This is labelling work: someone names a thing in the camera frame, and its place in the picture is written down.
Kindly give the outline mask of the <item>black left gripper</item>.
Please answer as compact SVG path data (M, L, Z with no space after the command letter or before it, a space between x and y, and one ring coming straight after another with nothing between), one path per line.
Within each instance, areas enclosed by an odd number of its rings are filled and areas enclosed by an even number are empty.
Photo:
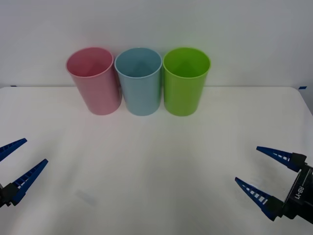
M0 147L0 161L4 160L26 142L27 139L23 138ZM24 198L30 186L34 183L47 164L48 160L44 159L12 183L9 183L5 187L1 185L0 206L16 206Z

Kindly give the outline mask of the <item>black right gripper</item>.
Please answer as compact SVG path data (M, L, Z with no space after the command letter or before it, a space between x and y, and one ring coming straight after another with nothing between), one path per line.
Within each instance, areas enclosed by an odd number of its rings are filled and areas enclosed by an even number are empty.
M261 146L256 147L256 150L298 173L285 202L236 177L235 182L238 186L271 221L274 221L277 217L281 218L283 215L289 219L300 216L312 224L313 168L306 164L307 156Z

